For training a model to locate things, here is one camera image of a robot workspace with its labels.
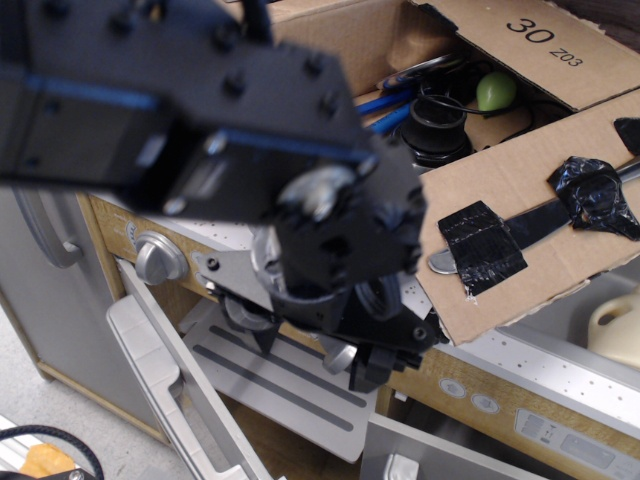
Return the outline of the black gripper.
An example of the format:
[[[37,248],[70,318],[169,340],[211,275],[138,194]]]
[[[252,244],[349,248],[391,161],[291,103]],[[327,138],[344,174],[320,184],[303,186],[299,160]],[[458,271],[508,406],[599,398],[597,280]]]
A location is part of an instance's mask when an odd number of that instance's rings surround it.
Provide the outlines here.
[[[354,344],[358,393],[420,365],[433,332],[403,305],[399,276],[416,271],[426,203],[405,149],[371,139],[350,162],[253,151],[218,166],[206,212],[259,231],[249,254],[210,255],[199,268],[249,301],[225,299],[224,316],[250,350],[269,353],[279,322]]]

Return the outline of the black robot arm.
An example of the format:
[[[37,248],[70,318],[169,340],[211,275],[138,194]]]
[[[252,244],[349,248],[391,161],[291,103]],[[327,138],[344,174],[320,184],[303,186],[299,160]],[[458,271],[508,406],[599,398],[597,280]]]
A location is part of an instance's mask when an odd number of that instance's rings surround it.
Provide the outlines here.
[[[339,60],[278,44],[261,1],[5,1],[1,181],[109,192],[139,214],[257,228],[209,256],[214,293],[357,349],[350,387],[418,368],[401,301],[426,202],[403,145],[365,129]]]

